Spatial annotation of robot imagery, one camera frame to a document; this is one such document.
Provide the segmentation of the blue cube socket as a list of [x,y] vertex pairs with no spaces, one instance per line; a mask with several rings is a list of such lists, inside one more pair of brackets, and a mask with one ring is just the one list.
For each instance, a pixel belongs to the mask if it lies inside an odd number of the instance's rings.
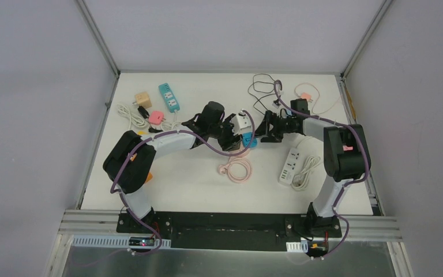
[[242,134],[242,145],[244,148],[255,148],[258,144],[258,141],[256,138],[252,138],[252,133],[247,132]]

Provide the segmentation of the round pink socket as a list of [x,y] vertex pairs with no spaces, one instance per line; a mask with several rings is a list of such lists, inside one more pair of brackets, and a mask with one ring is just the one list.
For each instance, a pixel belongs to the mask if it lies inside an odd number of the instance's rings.
[[250,148],[244,148],[244,147],[229,152],[229,154],[232,154],[232,157],[235,158],[243,158],[247,156],[249,153],[250,153]]

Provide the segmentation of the teal power strip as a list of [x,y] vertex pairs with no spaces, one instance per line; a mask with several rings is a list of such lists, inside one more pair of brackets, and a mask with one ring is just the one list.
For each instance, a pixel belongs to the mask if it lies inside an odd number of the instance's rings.
[[158,89],[166,104],[168,111],[170,113],[178,112],[180,110],[180,105],[169,84],[168,83],[161,84],[158,86]]

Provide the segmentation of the pink cube socket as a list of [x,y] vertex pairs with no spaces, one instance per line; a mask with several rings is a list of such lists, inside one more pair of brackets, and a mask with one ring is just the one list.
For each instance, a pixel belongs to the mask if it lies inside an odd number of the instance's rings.
[[148,117],[151,125],[161,125],[164,121],[164,113],[162,111],[152,111]]

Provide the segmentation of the orange power strip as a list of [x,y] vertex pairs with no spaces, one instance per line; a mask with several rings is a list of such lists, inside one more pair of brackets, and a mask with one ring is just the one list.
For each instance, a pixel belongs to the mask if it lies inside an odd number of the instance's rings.
[[149,182],[152,178],[153,178],[153,175],[152,175],[152,173],[149,172],[144,183]]

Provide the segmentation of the beige dragon cube adapter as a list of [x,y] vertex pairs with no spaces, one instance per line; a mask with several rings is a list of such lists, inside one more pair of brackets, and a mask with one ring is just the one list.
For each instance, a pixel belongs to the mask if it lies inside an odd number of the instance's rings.
[[147,92],[140,92],[135,94],[133,104],[136,106],[141,106],[143,108],[152,107],[152,102]]

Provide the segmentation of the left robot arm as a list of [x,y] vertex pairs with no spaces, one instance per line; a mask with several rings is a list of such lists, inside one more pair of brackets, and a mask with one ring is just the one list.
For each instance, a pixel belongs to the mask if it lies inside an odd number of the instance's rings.
[[237,114],[225,115],[224,106],[210,101],[202,112],[178,127],[143,137],[132,130],[124,132],[103,163],[103,170],[112,181],[110,192],[118,193],[130,214],[130,224],[138,233],[147,233],[153,225],[149,213],[153,210],[143,191],[153,161],[181,150],[194,149],[208,139],[216,139],[219,148],[208,148],[223,156],[237,156],[248,147],[242,144],[242,124],[254,126],[252,116],[242,109]]

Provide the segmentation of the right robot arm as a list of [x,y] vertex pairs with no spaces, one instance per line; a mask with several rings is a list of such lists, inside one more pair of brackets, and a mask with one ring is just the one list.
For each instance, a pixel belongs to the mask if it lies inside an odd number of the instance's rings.
[[290,104],[291,114],[286,117],[266,111],[256,137],[263,143],[279,143],[285,134],[298,133],[323,143],[327,176],[303,221],[305,231],[317,237],[339,225],[337,207],[350,185],[367,178],[371,159],[362,125],[310,115],[304,99],[292,100]]

